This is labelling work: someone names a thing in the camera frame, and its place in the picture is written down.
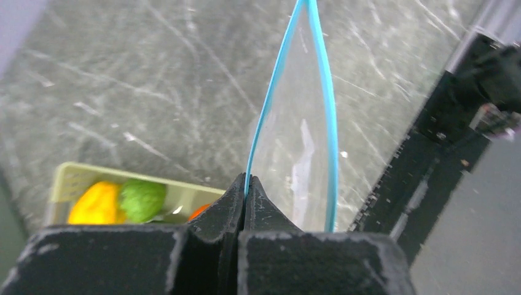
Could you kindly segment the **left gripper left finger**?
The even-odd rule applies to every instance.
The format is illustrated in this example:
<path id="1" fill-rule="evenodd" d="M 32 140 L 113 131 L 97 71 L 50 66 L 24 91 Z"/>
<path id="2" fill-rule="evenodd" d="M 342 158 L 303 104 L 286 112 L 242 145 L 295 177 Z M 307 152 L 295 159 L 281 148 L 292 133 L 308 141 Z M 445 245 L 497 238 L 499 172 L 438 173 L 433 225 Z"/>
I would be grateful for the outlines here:
<path id="1" fill-rule="evenodd" d="M 46 227 L 1 293 L 236 294 L 245 178 L 186 224 Z"/>

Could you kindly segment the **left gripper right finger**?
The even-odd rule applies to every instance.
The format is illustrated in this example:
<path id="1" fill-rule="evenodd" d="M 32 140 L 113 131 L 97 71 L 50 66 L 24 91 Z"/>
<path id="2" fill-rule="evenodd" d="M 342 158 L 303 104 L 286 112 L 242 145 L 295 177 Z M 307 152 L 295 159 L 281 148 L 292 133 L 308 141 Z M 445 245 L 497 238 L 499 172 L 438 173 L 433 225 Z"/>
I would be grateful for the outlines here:
<path id="1" fill-rule="evenodd" d="M 238 236 L 238 294 L 415 294 L 401 248 L 387 235 L 304 232 L 250 179 Z"/>

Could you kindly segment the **orange fruit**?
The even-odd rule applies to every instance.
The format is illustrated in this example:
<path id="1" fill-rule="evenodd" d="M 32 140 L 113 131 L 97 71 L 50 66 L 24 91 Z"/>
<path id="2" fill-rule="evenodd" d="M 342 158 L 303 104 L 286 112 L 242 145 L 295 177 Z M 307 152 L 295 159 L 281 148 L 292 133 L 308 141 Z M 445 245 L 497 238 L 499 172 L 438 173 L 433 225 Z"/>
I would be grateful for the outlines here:
<path id="1" fill-rule="evenodd" d="M 198 217 L 202 212 L 204 212 L 208 207 L 211 206 L 211 203 L 208 203 L 208 204 L 205 204 L 205 205 L 202 205 L 201 207 L 199 207 L 198 209 L 196 209 L 187 219 L 187 222 L 190 222 L 192 221 L 193 219 L 195 219 L 196 217 Z"/>

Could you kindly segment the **pale green perforated basket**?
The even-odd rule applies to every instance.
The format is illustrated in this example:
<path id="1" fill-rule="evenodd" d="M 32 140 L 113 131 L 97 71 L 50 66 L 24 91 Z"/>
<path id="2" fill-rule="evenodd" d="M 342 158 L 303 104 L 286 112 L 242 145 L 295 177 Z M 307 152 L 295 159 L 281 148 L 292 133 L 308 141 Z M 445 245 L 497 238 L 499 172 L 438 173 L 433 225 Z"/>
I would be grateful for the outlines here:
<path id="1" fill-rule="evenodd" d="M 94 166 L 85 163 L 65 162 L 55 172 L 50 197 L 42 225 L 44 227 L 66 224 L 68 215 L 77 199 L 98 181 L 122 184 L 128 179 L 142 179 L 166 186 L 166 199 L 154 221 L 170 224 L 187 222 L 203 205 L 215 202 L 224 191 L 198 184 L 173 181 L 155 176 Z"/>

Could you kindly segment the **clear zip top bag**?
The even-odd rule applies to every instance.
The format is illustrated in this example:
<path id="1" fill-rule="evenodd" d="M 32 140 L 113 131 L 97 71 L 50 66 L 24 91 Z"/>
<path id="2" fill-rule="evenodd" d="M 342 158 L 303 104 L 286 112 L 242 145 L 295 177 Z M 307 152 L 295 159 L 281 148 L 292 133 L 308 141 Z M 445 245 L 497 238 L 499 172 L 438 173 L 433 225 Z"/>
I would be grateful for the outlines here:
<path id="1" fill-rule="evenodd" d="M 382 70 L 371 29 L 382 24 L 375 1 L 288 1 L 274 36 L 272 73 L 251 123 L 246 172 L 298 228 L 349 230 L 368 187 L 353 164 L 362 143 L 361 105 L 381 100 Z"/>

